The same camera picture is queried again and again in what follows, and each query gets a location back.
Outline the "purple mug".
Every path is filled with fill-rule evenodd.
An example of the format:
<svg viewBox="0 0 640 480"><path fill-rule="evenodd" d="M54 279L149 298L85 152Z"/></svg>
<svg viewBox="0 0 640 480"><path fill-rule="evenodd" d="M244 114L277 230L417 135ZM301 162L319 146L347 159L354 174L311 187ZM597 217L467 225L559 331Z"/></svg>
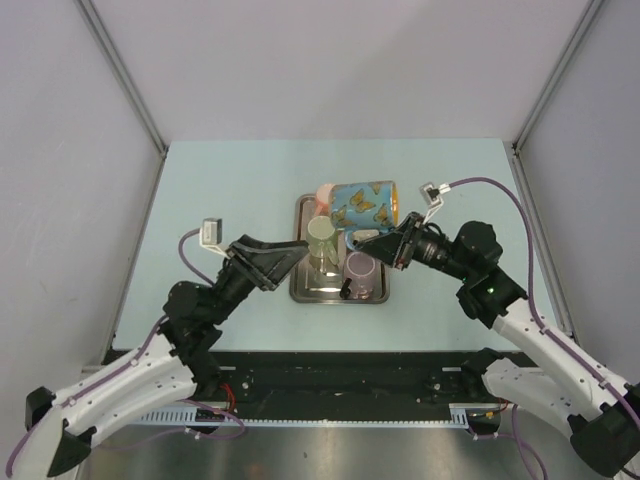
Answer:
<svg viewBox="0 0 640 480"><path fill-rule="evenodd" d="M374 292L376 282L376 261L362 253L351 252L343 265L342 299L368 299Z"/></svg>

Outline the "blue butterfly mug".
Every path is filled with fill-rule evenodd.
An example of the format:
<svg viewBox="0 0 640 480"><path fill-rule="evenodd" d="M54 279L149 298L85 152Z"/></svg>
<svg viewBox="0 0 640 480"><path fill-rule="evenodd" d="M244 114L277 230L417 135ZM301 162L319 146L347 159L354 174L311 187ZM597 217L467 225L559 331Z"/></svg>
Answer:
<svg viewBox="0 0 640 480"><path fill-rule="evenodd" d="M399 220L398 192L392 180L336 184L329 193L329 217L344 232L348 249L354 250L356 231L387 233Z"/></svg>

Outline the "cream mug black handle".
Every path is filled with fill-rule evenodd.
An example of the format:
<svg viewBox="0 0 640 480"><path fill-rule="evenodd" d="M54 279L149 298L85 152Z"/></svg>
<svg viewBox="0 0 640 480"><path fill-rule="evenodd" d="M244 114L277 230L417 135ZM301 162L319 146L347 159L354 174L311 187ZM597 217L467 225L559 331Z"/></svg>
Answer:
<svg viewBox="0 0 640 480"><path fill-rule="evenodd" d="M350 233L350 238L353 243L358 243L370 238L374 238L379 234L380 232L375 229L355 230Z"/></svg>

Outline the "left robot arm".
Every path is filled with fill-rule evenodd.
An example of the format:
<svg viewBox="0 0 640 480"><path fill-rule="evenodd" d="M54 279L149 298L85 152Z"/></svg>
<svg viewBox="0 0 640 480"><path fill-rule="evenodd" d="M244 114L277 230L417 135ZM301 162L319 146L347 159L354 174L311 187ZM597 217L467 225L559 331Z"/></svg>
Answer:
<svg viewBox="0 0 640 480"><path fill-rule="evenodd" d="M56 392L39 387L27 396L26 433L7 460L7 477L64 474L143 415L219 392L220 368L209 350L222 335L220 325L254 290L276 290L308 246L248 235L226 248L200 245L221 256L216 277L186 261L198 279L181 280L170 289L161 317L139 346L70 387Z"/></svg>

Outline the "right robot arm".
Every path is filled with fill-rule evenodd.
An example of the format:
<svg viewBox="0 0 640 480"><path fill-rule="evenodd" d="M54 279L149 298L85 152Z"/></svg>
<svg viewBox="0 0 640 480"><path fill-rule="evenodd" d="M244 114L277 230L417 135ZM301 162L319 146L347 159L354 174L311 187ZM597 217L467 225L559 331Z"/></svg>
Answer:
<svg viewBox="0 0 640 480"><path fill-rule="evenodd" d="M639 452L639 387L595 360L544 321L527 293L498 265L493 227L470 221L449 240L417 213L385 234L359 241L358 251L398 270L416 261L460 280L465 315L517 346L539 368L531 373L484 349L461 376L473 401L490 395L522 407L565 435L594 472L613 477Z"/></svg>

